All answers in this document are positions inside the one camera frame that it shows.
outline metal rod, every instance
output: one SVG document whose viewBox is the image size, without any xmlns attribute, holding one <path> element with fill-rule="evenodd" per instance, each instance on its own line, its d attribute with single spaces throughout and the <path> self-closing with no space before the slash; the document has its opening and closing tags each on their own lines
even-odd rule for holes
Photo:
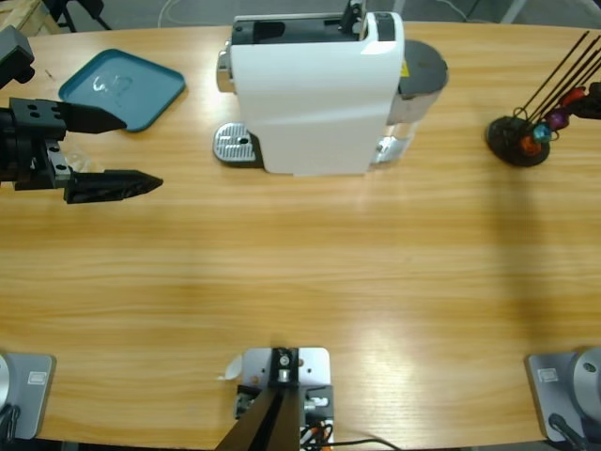
<svg viewBox="0 0 601 451">
<path fill-rule="evenodd" d="M 582 59 L 587 55 L 587 53 L 593 48 L 593 46 L 599 41 L 599 39 L 601 38 L 601 36 L 597 36 L 595 39 L 593 39 L 593 41 L 586 47 L 586 49 L 584 49 L 584 52 L 582 52 L 582 54 L 578 57 L 578 59 L 576 60 L 576 62 L 570 67 L 570 69 L 568 70 L 568 72 L 565 73 L 565 75 L 562 77 L 562 79 L 558 82 L 558 84 L 555 85 L 555 87 L 553 89 L 551 89 L 551 92 L 549 92 L 547 94 L 547 96 L 545 97 L 545 99 L 538 105 L 538 107 L 534 110 L 534 112 L 532 113 L 531 117 L 535 117 L 536 114 L 541 111 L 541 109 L 545 109 L 545 107 L 543 105 L 547 105 L 546 102 L 548 101 L 548 99 L 550 99 L 555 92 L 557 91 L 557 89 L 559 88 L 559 86 L 563 83 L 563 81 L 569 77 L 572 72 L 574 71 L 574 69 L 578 66 L 578 64 L 580 63 L 580 61 L 582 61 Z"/>
<path fill-rule="evenodd" d="M 547 85 L 547 83 L 551 80 L 551 78 L 553 78 L 553 76 L 557 73 L 557 71 L 563 66 L 563 64 L 565 64 L 565 61 L 567 61 L 567 58 L 569 58 L 572 53 L 577 49 L 577 47 L 582 43 L 582 41 L 589 36 L 590 31 L 586 31 L 582 34 L 582 36 L 580 37 L 579 40 L 576 41 L 576 44 L 574 44 L 574 46 L 572 46 L 572 48 L 570 49 L 570 51 L 567 53 L 566 56 L 563 57 L 563 60 L 560 62 L 560 64 L 557 65 L 557 67 L 555 68 L 555 70 L 553 72 L 551 72 L 551 74 L 547 77 L 547 79 L 540 85 L 540 87 L 538 89 L 536 89 L 536 92 L 534 94 L 532 94 L 532 97 L 530 97 L 528 99 L 528 101 L 526 102 L 526 104 L 522 107 L 522 110 L 525 112 L 526 108 L 528 108 L 528 105 L 530 105 L 532 103 L 532 101 L 536 98 L 536 96 L 538 96 L 538 94 L 543 90 L 543 88 Z"/>
<path fill-rule="evenodd" d="M 587 70 L 584 75 L 576 82 L 574 87 L 583 86 L 590 78 L 601 68 L 601 56 L 593 63 L 591 68 Z"/>
<path fill-rule="evenodd" d="M 578 68 L 578 70 L 572 76 L 572 78 L 570 78 L 567 82 L 563 84 L 558 93 L 543 107 L 540 116 L 538 117 L 539 119 L 540 117 L 546 116 L 555 107 L 558 99 L 560 99 L 562 96 L 567 94 L 567 92 L 569 92 L 569 89 L 571 88 L 572 83 L 574 83 L 574 80 L 576 80 L 576 78 L 580 76 L 581 72 L 585 70 L 589 64 L 591 64 L 591 61 L 594 60 L 594 58 L 599 54 L 599 52 L 601 52 L 601 50 L 595 50 L 593 54 L 591 54 L 591 56 L 589 56 L 589 58 L 584 63 L 582 63 L 582 65 L 580 66 L 580 68 Z"/>
</svg>

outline metal plate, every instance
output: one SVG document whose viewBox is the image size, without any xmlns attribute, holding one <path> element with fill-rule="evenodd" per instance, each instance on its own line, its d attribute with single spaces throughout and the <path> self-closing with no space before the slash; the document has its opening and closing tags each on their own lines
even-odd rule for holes
<svg viewBox="0 0 601 451">
<path fill-rule="evenodd" d="M 4 407 L 8 398 L 8 386 L 10 383 L 10 369 L 8 362 L 0 354 L 0 409 Z"/>
<path fill-rule="evenodd" d="M 325 348 L 299 348 L 300 386 L 330 385 L 330 353 Z M 242 384 L 266 388 L 270 376 L 271 348 L 251 348 L 242 356 Z"/>
<path fill-rule="evenodd" d="M 213 140 L 213 152 L 224 163 L 254 163 L 257 160 L 251 135 L 239 122 L 224 124 L 219 128 Z"/>
<path fill-rule="evenodd" d="M 6 359 L 10 366 L 8 403 L 21 409 L 15 437 L 33 439 L 41 427 L 54 370 L 54 357 L 9 353 Z"/>
<path fill-rule="evenodd" d="M 570 428 L 584 436 L 580 416 L 570 395 L 573 360 L 576 358 L 575 352 L 537 354 L 528 358 L 527 367 L 538 401 L 541 428 L 552 442 L 565 441 L 562 434 L 548 423 L 552 413 L 561 415 Z"/>
</svg>

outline floor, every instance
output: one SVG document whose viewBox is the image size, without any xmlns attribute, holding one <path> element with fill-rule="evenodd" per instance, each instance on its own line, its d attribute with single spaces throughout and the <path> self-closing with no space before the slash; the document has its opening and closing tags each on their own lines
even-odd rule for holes
<svg viewBox="0 0 601 451">
<path fill-rule="evenodd" d="M 156 28 L 166 0 L 104 0 L 102 18 L 114 29 Z M 346 0 L 171 0 L 162 15 L 161 27 L 192 25 L 228 25 L 236 15 L 341 11 Z M 475 0 L 454 0 L 463 14 Z M 372 0 L 371 10 L 392 9 L 394 0 Z M 474 21 L 499 22 L 511 0 L 480 0 L 470 15 Z M 97 31 L 93 22 L 77 4 L 69 11 L 79 31 Z M 447 3 L 438 0 L 406 0 L 402 12 L 405 21 L 463 22 L 463 17 Z M 594 0 L 529 0 L 515 23 L 577 26 L 601 29 L 601 8 Z M 551 451 L 543 443 L 472 448 L 472 451 Z"/>
</svg>

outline colored coffee capsule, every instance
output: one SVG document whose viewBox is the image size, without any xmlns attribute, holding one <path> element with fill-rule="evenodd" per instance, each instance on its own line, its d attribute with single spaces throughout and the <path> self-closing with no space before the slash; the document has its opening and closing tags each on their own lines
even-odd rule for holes
<svg viewBox="0 0 601 451">
<path fill-rule="evenodd" d="M 561 130 L 570 125 L 570 117 L 567 112 L 561 108 L 550 111 L 545 116 L 545 122 L 552 131 Z"/>
<path fill-rule="evenodd" d="M 560 99 L 560 105 L 561 106 L 569 105 L 573 101 L 577 101 L 578 99 L 582 99 L 583 97 L 586 97 L 586 87 L 584 87 L 584 86 L 574 87 L 574 88 L 570 89 L 568 91 L 568 93 L 565 94 Z"/>
<path fill-rule="evenodd" d="M 524 155 L 528 157 L 538 154 L 542 149 L 542 146 L 539 143 L 534 142 L 534 139 L 529 134 L 519 140 L 519 145 L 522 148 Z"/>
<path fill-rule="evenodd" d="M 536 124 L 534 129 L 532 129 L 532 139 L 537 144 L 548 143 L 551 140 L 552 134 L 551 128 L 545 122 Z"/>
</svg>

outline cable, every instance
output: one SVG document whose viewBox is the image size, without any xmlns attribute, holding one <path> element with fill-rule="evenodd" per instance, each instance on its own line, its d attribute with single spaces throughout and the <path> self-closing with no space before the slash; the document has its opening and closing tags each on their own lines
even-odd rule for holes
<svg viewBox="0 0 601 451">
<path fill-rule="evenodd" d="M 161 28 L 162 15 L 165 13 L 165 10 L 169 8 L 169 5 L 173 2 L 173 0 L 167 0 L 165 4 L 161 8 L 161 12 L 159 13 L 159 20 L 157 21 L 157 28 Z"/>
<path fill-rule="evenodd" d="M 479 19 L 470 19 L 465 12 L 463 12 L 461 9 L 459 9 L 458 7 L 456 7 L 454 5 L 453 2 L 451 2 L 450 0 L 436 0 L 439 3 L 442 3 L 444 5 L 446 5 L 447 7 L 449 7 L 450 9 L 452 9 L 454 12 L 456 12 L 457 14 L 459 14 L 462 19 L 463 22 L 471 22 L 471 23 L 492 23 L 489 21 L 481 21 Z"/>
<path fill-rule="evenodd" d="M 473 2 L 473 5 L 471 5 L 470 10 L 468 11 L 468 14 L 466 14 L 466 18 L 469 19 L 470 15 L 473 14 L 473 11 L 478 7 L 478 5 L 480 5 L 481 0 L 476 0 L 475 2 Z"/>
<path fill-rule="evenodd" d="M 188 26 L 217 26 L 223 25 L 223 23 L 210 23 L 210 22 L 197 22 L 197 21 L 179 21 L 174 19 L 171 15 L 171 9 L 173 9 L 181 0 L 167 0 L 161 8 L 161 12 L 159 13 L 159 20 L 157 21 L 157 28 L 161 28 L 162 18 L 163 16 L 171 23 L 175 23 L 177 25 L 188 25 Z"/>
<path fill-rule="evenodd" d="M 392 451 L 403 451 L 401 448 L 399 448 L 398 446 L 390 443 L 390 442 L 386 442 L 385 440 L 382 439 L 362 439 L 362 440 L 352 440 L 350 442 L 332 442 L 332 443 L 316 443 L 316 444 L 307 444 L 305 445 L 306 448 L 326 448 L 326 447 L 330 447 L 330 446 L 354 446 L 356 444 L 364 444 L 364 443 L 379 443 L 379 444 L 383 444 L 384 446 L 388 446 L 390 449 L 392 449 Z"/>
</svg>

